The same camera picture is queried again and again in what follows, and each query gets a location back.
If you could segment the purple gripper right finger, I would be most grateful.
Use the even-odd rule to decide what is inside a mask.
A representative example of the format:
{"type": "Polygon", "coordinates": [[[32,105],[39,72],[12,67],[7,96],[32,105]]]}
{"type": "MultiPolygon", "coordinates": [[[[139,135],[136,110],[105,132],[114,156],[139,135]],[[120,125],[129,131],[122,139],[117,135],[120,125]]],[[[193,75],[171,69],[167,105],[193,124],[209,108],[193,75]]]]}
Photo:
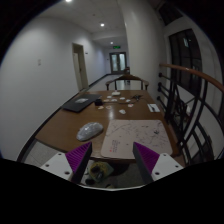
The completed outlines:
{"type": "Polygon", "coordinates": [[[133,154],[144,183],[151,183],[153,181],[152,171],[160,155],[137,142],[133,143],[133,154]]]}

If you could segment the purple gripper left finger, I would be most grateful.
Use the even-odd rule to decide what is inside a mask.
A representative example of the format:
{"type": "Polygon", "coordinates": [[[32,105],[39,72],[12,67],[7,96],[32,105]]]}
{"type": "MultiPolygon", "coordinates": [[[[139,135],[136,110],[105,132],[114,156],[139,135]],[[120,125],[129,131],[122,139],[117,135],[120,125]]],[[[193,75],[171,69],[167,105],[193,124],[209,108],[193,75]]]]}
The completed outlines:
{"type": "Polygon", "coordinates": [[[73,171],[72,182],[79,184],[92,154],[92,143],[85,143],[65,154],[73,171]]]}

